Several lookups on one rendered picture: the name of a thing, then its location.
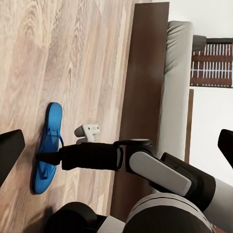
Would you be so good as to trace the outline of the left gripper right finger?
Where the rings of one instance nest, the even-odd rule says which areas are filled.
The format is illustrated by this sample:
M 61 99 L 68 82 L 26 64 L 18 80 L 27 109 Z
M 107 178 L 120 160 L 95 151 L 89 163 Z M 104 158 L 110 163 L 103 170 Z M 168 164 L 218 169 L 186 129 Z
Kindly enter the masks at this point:
M 233 131 L 222 129 L 217 145 L 233 168 Z

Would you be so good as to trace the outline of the sandal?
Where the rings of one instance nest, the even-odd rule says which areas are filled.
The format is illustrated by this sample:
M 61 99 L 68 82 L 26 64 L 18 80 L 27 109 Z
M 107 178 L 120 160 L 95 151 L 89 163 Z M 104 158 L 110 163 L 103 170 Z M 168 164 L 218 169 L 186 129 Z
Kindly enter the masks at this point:
M 59 140 L 61 140 L 62 147 L 64 146 L 64 142 L 60 135 L 62 113 L 62 106 L 58 102 L 51 102 L 49 104 L 46 114 L 44 136 L 39 154 L 59 151 Z M 48 189 L 54 178 L 56 167 L 57 166 L 36 160 L 33 174 L 33 192 L 41 195 Z

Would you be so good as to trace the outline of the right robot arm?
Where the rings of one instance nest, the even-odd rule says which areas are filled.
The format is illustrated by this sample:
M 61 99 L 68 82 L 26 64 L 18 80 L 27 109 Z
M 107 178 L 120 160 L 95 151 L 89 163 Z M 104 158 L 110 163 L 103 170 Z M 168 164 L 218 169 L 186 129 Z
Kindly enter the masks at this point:
M 63 146 L 57 152 L 36 153 L 35 159 L 63 170 L 77 167 L 137 174 L 161 193 L 172 193 L 195 204 L 207 220 L 225 233 L 233 233 L 233 186 L 164 152 L 155 157 L 154 145 L 148 139 L 119 140 L 113 144 L 93 143 L 99 134 L 98 124 L 83 124 L 74 131 L 76 144 Z

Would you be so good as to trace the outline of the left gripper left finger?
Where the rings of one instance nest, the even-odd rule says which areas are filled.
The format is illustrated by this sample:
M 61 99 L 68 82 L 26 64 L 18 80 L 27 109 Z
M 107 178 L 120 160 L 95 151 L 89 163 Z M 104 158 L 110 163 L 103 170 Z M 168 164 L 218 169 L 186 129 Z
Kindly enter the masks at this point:
M 20 129 L 0 134 L 0 187 L 25 148 Z

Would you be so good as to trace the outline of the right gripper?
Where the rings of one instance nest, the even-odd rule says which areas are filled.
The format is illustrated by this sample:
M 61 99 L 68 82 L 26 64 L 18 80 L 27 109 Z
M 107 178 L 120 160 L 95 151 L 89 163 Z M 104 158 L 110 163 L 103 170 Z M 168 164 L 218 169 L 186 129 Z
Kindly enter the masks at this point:
M 62 161 L 63 170 L 71 170 L 77 167 L 101 169 L 98 154 L 103 143 L 81 143 L 79 145 L 63 146 L 57 152 L 36 153 L 35 159 L 57 166 Z

